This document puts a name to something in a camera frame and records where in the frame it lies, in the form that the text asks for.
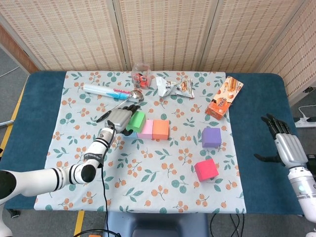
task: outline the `woven screen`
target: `woven screen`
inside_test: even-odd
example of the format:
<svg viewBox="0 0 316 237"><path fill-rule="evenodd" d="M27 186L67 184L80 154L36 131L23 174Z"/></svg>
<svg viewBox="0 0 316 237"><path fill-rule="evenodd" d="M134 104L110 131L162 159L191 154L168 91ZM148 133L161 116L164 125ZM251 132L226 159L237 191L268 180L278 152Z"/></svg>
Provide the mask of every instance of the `woven screen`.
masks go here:
<svg viewBox="0 0 316 237"><path fill-rule="evenodd" d="M131 65L153 70L196 69L215 0L120 0Z"/></svg>
<svg viewBox="0 0 316 237"><path fill-rule="evenodd" d="M283 77L289 100L299 89L306 89L304 84L315 80L316 1L309 1L260 72L272 72Z"/></svg>
<svg viewBox="0 0 316 237"><path fill-rule="evenodd" d="M202 62L203 71L251 72L299 0L225 0Z"/></svg>
<svg viewBox="0 0 316 237"><path fill-rule="evenodd" d="M46 70L122 70L105 0L4 0L0 13Z"/></svg>

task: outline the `purple block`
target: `purple block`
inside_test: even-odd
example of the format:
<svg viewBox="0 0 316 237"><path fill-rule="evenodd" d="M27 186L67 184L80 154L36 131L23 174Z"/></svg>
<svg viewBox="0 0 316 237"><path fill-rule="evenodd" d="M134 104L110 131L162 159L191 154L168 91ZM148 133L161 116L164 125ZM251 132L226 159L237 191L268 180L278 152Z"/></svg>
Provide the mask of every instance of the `purple block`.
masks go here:
<svg viewBox="0 0 316 237"><path fill-rule="evenodd" d="M206 127L202 132L202 147L216 148L222 144L221 129Z"/></svg>

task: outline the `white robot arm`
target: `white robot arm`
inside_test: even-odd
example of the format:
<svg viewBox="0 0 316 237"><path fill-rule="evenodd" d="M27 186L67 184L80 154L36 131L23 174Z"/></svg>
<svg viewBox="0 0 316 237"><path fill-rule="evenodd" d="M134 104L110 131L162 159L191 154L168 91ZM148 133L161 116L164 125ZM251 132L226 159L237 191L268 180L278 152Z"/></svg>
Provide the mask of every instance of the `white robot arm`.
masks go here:
<svg viewBox="0 0 316 237"><path fill-rule="evenodd" d="M131 105L112 111L107 124L84 154L84 163L67 169L51 168L29 172L0 170L0 237L11 237L11 230L3 223L2 212L6 201L22 194L26 197L62 189L69 184L86 184L94 180L96 170L104 162L104 156L111 146L115 134L130 135L125 128L132 115L140 108Z"/></svg>
<svg viewBox="0 0 316 237"><path fill-rule="evenodd" d="M280 162L289 169L288 179L307 220L316 223L316 182L306 169L308 159L302 144L290 133L287 124L267 114L261 117L267 124L275 141L278 155L275 157L255 157L265 162Z"/></svg>

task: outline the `tablecloth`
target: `tablecloth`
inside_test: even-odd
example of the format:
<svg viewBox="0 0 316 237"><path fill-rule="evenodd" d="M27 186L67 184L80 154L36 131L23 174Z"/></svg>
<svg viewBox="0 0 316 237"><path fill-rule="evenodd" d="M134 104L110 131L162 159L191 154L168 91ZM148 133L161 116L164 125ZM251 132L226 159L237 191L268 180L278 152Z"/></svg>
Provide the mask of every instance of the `tablecloth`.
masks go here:
<svg viewBox="0 0 316 237"><path fill-rule="evenodd" d="M105 181L110 211L131 212L245 212L229 113L221 121L204 114L207 104L225 79L225 73L154 72L180 82L193 78L195 99L159 98L155 80L143 90L140 104L148 119L167 119L168 141L142 140L119 135L105 157L105 171L87 185L70 185L38 196L35 209L104 210L101 176ZM96 123L117 99L88 94L84 83L132 90L130 73L67 72L58 118L45 168L80 163L86 148L103 123ZM221 128L222 144L201 147L201 132ZM214 159L219 176L200 183L194 164Z"/></svg>

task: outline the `floor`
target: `floor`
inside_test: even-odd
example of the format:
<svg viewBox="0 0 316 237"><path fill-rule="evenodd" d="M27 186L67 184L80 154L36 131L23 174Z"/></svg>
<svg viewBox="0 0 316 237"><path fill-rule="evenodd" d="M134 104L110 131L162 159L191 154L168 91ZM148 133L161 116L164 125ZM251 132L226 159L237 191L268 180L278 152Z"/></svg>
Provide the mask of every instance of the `floor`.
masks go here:
<svg viewBox="0 0 316 237"><path fill-rule="evenodd" d="M17 65L0 50L0 75L10 71ZM0 78L0 122L11 118L20 96L27 75L20 68ZM316 91L293 106L294 116L299 116L298 106L316 103ZM316 116L316 107L305 108L306 116ZM301 129L298 131L307 154L316 154L316 146L312 141L316 137L316 129ZM0 143L5 129L0 129ZM103 228L104 213L85 212L83 230ZM8 212L3 214L4 222L11 228L16 237L72 237L75 230L77 212L70 211L34 211L22 210L20 217L10 219ZM234 227L229 215L218 214L214 218L213 234L215 237L229 237ZM246 214L244 237L288 237L301 236L312 231L314 224L305 218L295 215L263 215Z"/></svg>

